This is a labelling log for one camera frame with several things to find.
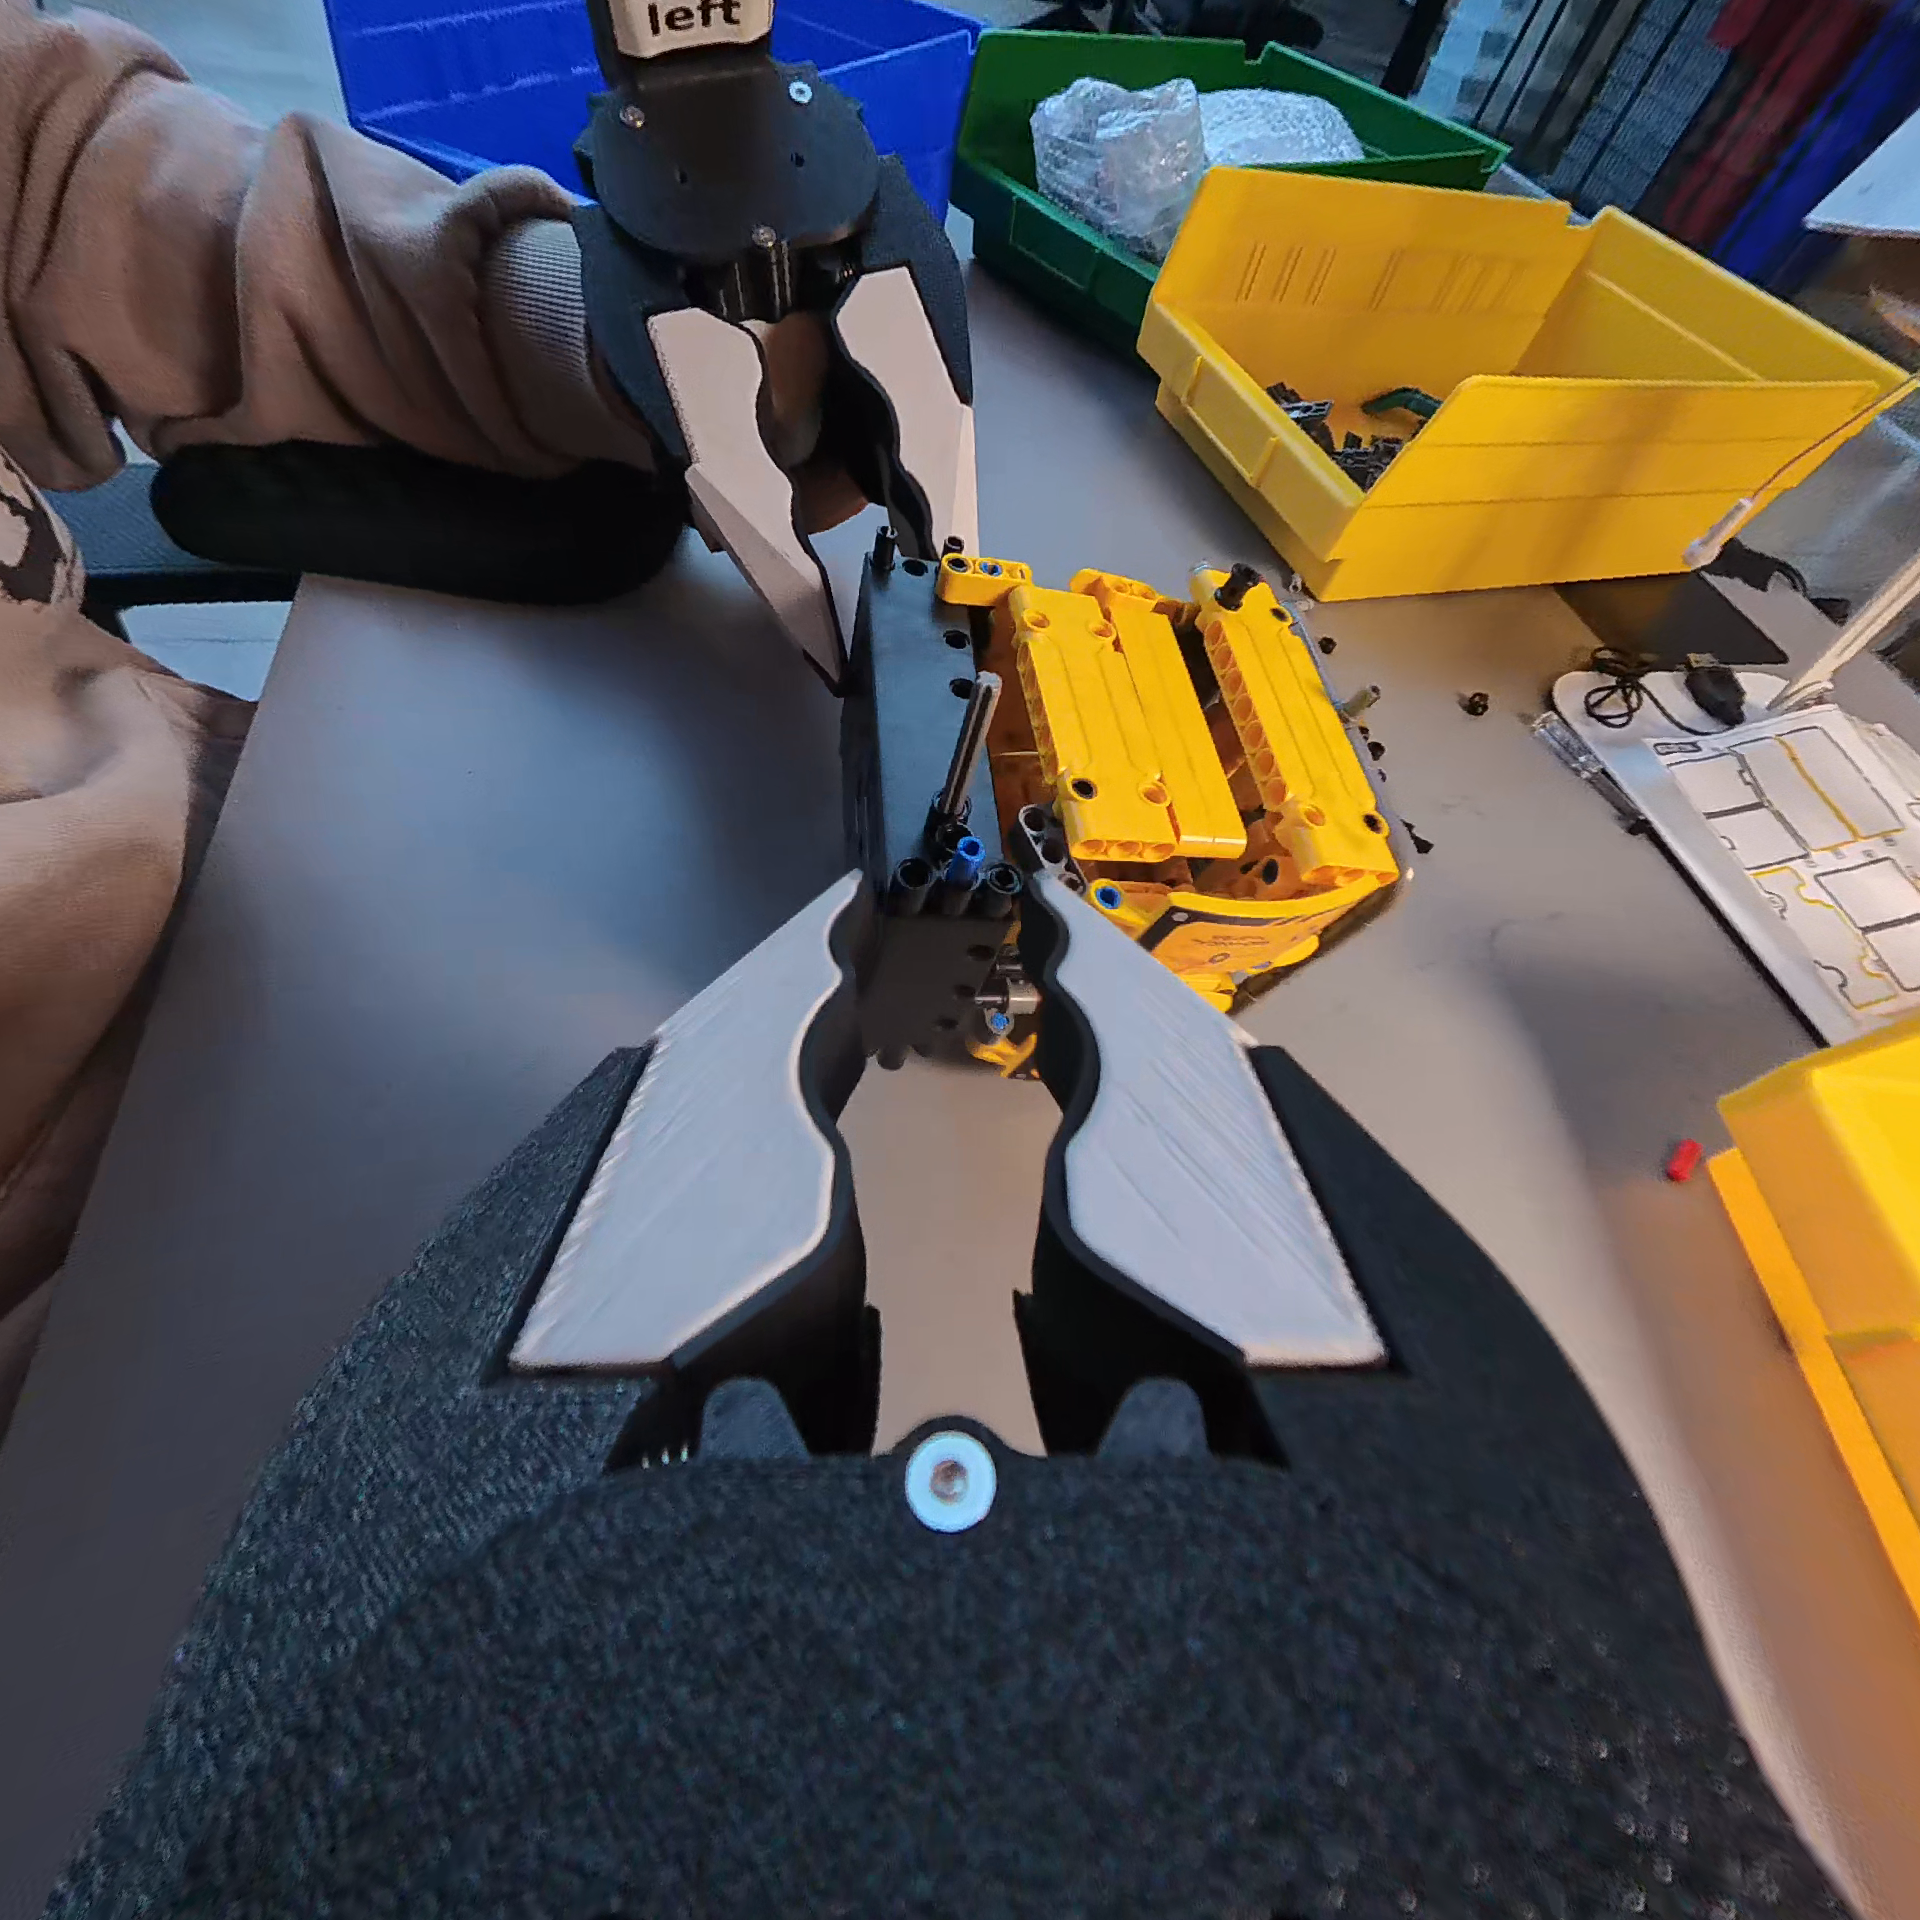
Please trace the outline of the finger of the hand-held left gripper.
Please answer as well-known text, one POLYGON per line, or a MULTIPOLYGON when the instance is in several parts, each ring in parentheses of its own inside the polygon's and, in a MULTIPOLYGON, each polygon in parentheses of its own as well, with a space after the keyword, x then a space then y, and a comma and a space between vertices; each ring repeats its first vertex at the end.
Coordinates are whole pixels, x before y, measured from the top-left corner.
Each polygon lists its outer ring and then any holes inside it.
POLYGON ((646 321, 687 466, 687 505, 822 684, 842 689, 847 648, 819 553, 799 531, 794 481, 762 430, 765 354, 747 327, 696 306, 646 321))
POLYGON ((831 337, 862 446, 877 464, 877 503, 901 548, 933 563, 974 556, 974 409, 952 386, 911 272, 853 280, 831 314, 831 337))

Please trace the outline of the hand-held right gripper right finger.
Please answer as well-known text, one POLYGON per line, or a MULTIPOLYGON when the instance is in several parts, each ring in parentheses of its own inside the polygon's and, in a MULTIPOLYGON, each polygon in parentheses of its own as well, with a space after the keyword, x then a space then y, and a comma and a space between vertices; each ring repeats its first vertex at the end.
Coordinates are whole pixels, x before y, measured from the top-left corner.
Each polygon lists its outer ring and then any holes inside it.
POLYGON ((1042 1220, 1067 1260, 1254 1369, 1383 1364, 1236 1023, 1055 878, 1030 880, 1020 951, 1060 1114, 1042 1220))

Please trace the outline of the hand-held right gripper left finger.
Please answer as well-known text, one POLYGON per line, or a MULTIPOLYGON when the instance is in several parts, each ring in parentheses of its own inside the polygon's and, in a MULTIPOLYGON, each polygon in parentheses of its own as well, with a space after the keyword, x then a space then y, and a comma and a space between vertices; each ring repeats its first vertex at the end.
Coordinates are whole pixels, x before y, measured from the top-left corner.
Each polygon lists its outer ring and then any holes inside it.
POLYGON ((863 1074, 847 872, 653 1033, 512 1344, 519 1374, 687 1369, 853 1248, 838 1119, 863 1074))

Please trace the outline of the blue plastic parts bin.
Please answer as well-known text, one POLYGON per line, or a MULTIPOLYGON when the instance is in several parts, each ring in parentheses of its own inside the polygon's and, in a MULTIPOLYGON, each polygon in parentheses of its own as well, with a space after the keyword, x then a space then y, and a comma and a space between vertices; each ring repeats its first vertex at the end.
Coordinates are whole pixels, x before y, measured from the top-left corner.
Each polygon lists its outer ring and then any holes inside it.
MULTIPOLYGON (((579 187, 574 142, 605 80, 581 2, 325 2, 351 129, 461 184, 506 164, 579 187)), ((781 2, 772 57, 860 105, 938 220, 983 31, 918 2, 781 2)))

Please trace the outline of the black block assembly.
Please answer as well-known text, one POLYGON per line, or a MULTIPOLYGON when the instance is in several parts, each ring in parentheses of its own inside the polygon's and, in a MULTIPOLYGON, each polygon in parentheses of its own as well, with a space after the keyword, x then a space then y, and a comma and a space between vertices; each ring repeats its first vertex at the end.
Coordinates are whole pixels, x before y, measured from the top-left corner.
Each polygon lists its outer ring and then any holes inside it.
POLYGON ((877 1066, 1020 1044, 1040 1006, 1016 951, 1024 876, 1003 847, 990 740, 963 823, 930 816, 980 670, 972 608, 944 599, 963 556, 917 561, 882 526, 862 563, 838 761, 847 857, 874 922, 862 1038, 877 1066))

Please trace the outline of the grey axle rod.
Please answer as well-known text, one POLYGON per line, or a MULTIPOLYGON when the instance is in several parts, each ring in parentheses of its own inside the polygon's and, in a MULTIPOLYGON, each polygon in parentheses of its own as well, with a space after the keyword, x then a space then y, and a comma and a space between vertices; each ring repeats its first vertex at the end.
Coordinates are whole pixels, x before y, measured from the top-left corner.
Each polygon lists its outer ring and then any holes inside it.
POLYGON ((963 726, 930 815, 941 830, 963 823, 970 816, 972 785, 987 751, 998 699, 1000 679, 990 670, 980 670, 966 689, 963 726))

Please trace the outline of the yellow block toy model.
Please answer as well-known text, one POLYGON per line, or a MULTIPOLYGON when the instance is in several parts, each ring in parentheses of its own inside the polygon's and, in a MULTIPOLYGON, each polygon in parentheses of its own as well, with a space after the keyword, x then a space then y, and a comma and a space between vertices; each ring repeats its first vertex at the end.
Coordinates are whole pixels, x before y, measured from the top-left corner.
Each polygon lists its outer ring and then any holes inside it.
POLYGON ((983 758, 1006 859, 1218 1012, 1245 1015, 1400 890, 1411 838, 1366 729, 1252 568, 1198 568, 1183 592, 1094 568, 1044 588, 955 552, 935 598, 1000 684, 983 758))

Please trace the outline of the person's left forearm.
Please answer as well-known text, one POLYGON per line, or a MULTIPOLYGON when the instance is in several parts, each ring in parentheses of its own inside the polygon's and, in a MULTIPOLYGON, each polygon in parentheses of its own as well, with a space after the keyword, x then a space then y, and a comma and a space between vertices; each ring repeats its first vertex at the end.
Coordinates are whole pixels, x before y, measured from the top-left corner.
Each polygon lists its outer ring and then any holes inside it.
POLYGON ((308 115, 251 127, 148 38, 2 18, 5 489, 219 444, 652 470, 591 368, 570 199, 454 185, 308 115))

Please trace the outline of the grey desk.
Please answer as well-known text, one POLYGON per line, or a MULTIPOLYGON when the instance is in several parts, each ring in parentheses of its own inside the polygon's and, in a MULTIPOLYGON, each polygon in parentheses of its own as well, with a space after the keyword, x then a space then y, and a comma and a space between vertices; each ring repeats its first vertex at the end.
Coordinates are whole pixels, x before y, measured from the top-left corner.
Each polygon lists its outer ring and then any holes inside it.
MULTIPOLYGON (((1775 1793, 1916 1916, 1916 1618, 1706 1183, 1806 1028, 1531 735, 1556 592, 1314 615, 1422 840, 1263 1000, 1501 1267, 1671 1536, 1775 1793), (1455 696, 1492 708, 1464 715, 1455 696)), ((613 1047, 834 876, 834 711, 687 543, 614 608, 306 584, 5 1442, 5 1916, 39 1916, 318 1369, 613 1047)))

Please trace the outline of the green plastic parts bin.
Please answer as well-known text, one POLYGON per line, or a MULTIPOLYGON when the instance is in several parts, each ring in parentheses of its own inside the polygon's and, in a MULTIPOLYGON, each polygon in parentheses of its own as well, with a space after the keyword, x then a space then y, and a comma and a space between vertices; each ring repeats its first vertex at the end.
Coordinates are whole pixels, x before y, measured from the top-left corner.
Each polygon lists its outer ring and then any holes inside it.
POLYGON ((1038 190, 1030 112, 1080 78, 1128 90, 1190 80, 1205 96, 1301 92, 1336 108, 1359 139, 1359 156, 1283 164, 1284 177, 1479 192, 1508 159, 1504 142, 1476 129, 1277 44, 1248 57, 1235 39, 983 33, 950 168, 950 204, 974 225, 974 258, 1069 329, 1125 356, 1135 350, 1159 267, 1038 190))

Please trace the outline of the bubble wrap bundle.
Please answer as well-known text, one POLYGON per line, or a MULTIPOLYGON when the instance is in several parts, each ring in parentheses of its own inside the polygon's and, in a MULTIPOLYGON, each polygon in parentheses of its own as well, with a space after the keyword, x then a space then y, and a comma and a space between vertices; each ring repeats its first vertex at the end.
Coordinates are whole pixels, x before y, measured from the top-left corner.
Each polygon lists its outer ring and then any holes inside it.
POLYGON ((1028 116, 1038 192, 1146 262, 1164 262, 1214 168, 1325 164, 1364 148, 1332 104, 1270 88, 1127 90, 1074 80, 1028 116))

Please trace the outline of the heap of black beams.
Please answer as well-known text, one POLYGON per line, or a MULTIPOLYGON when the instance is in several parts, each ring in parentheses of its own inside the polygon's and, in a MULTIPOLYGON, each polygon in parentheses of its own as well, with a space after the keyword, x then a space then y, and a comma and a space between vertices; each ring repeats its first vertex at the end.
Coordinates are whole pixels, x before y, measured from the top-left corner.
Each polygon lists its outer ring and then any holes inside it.
POLYGON ((1263 396, 1331 458, 1359 491, 1368 491, 1427 427, 1405 416, 1368 418, 1363 401, 1314 398, 1274 382, 1263 396))

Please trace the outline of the clear screwdriver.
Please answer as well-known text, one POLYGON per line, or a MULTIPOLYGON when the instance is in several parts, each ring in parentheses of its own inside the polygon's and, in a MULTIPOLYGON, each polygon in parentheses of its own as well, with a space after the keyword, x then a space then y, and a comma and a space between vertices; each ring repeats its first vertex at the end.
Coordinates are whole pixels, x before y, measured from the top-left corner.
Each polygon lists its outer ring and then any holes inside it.
POLYGON ((1648 819, 1621 788, 1596 751, 1556 711, 1541 711, 1527 723, 1527 732, 1571 771, 1578 783, 1599 798, 1628 835, 1650 838, 1648 819))

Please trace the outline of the yellow plastic parts bin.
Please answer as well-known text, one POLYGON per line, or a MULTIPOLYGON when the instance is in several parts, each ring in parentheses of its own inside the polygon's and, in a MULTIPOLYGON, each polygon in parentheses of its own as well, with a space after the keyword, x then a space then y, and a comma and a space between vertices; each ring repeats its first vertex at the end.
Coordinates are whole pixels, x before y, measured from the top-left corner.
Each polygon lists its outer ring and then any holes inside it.
POLYGON ((1215 168, 1138 334, 1159 415, 1325 604, 1674 574, 1899 368, 1616 209, 1215 168), (1442 401, 1359 491, 1263 396, 1442 401))
POLYGON ((1711 1186, 1917 1606, 1917 1018, 1726 1095, 1711 1186))

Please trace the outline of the beige hoodie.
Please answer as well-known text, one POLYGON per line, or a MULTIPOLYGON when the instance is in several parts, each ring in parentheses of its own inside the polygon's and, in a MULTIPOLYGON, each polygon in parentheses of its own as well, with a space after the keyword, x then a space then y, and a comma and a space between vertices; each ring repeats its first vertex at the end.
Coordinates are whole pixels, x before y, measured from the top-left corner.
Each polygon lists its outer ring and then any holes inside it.
POLYGON ((5 1416, 251 719, 86 617, 53 495, 5 489, 5 1416))

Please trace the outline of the multicolour parts drawer racks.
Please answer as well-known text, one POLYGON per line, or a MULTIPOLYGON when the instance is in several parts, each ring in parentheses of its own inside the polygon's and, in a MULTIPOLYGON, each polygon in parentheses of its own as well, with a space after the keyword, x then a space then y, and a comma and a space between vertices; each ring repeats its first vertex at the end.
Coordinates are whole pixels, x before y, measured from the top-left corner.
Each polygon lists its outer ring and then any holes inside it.
POLYGON ((1916 6, 1527 6, 1474 105, 1506 162, 1783 298, 1839 252, 1820 204, 1916 108, 1916 6))

